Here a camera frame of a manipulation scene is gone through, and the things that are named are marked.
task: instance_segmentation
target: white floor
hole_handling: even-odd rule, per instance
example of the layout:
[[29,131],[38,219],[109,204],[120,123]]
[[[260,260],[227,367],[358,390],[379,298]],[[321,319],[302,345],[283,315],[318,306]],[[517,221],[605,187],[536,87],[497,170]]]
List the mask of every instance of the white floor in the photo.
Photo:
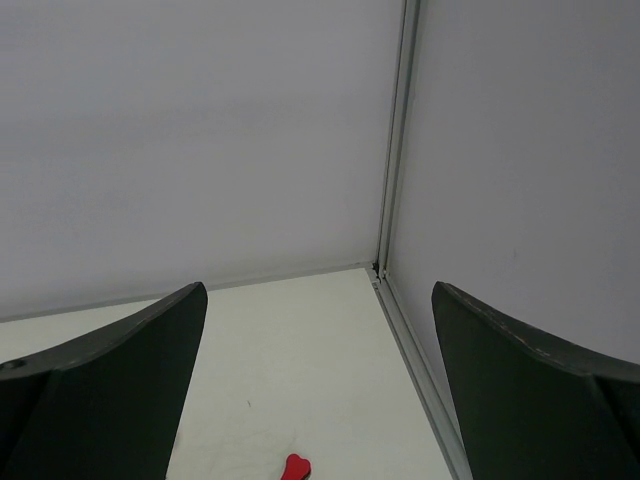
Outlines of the white floor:
[[[150,302],[0,324],[0,361]],[[168,478],[451,480],[364,270],[209,292]]]

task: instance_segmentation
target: red toy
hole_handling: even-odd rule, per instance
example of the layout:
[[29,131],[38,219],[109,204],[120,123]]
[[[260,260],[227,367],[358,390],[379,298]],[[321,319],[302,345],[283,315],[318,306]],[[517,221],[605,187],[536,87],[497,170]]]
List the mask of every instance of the red toy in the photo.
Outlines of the red toy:
[[287,457],[284,473],[280,480],[306,480],[311,476],[311,462],[292,453]]

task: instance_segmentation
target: white wall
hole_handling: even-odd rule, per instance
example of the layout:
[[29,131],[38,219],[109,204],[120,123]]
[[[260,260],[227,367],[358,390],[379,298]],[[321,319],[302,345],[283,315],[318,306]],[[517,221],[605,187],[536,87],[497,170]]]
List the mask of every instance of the white wall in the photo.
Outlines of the white wall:
[[3,0],[0,317],[372,260],[398,0]]
[[640,3],[429,0],[391,278],[640,362]]

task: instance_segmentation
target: floor trim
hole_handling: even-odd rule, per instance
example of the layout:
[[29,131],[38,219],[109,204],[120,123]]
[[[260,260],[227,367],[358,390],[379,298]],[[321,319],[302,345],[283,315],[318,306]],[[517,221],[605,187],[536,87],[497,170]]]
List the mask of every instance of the floor trim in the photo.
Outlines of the floor trim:
[[456,422],[438,392],[432,369],[400,310],[393,289],[386,279],[377,279],[372,284],[453,480],[473,480]]

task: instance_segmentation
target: metal corner profile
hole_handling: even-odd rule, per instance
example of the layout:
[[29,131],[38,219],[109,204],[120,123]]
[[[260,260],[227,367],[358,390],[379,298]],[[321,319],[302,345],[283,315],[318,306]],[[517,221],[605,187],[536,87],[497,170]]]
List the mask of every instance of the metal corner profile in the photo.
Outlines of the metal corner profile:
[[376,254],[377,272],[380,278],[386,274],[387,260],[393,231],[393,216],[396,206],[402,144],[409,106],[412,70],[421,0],[405,0],[402,13],[402,27],[398,43],[394,96],[391,108],[389,141],[387,144],[387,165],[380,230],[378,233],[378,251]]
[[451,477],[453,480],[473,480],[453,413],[442,399],[429,361],[422,352],[411,325],[402,314],[392,285],[387,279],[379,279],[373,283],[373,287],[440,445]]

